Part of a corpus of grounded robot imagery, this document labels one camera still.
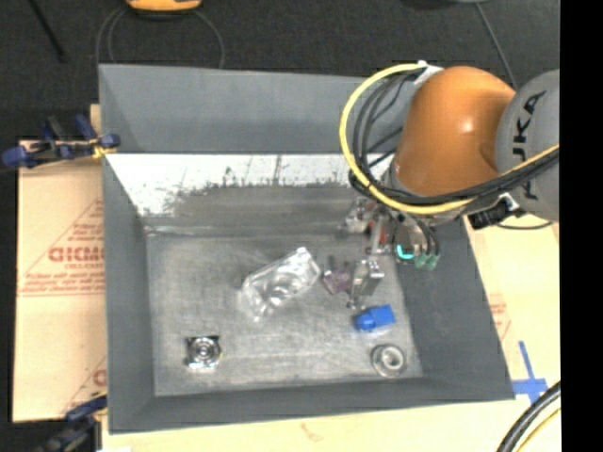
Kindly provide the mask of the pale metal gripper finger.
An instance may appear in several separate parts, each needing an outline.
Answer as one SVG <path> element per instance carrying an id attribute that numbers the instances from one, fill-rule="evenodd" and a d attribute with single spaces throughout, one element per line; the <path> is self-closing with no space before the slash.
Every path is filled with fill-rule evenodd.
<path id="1" fill-rule="evenodd" d="M 364 288 L 367 282 L 367 261 L 360 260 L 353 266 L 350 278 L 350 291 L 347 306 L 356 310 L 362 307 L 365 301 Z"/>
<path id="2" fill-rule="evenodd" d="M 380 263 L 377 260 L 367 261 L 367 283 L 366 283 L 366 295 L 372 296 L 385 274 L 382 270 Z"/>

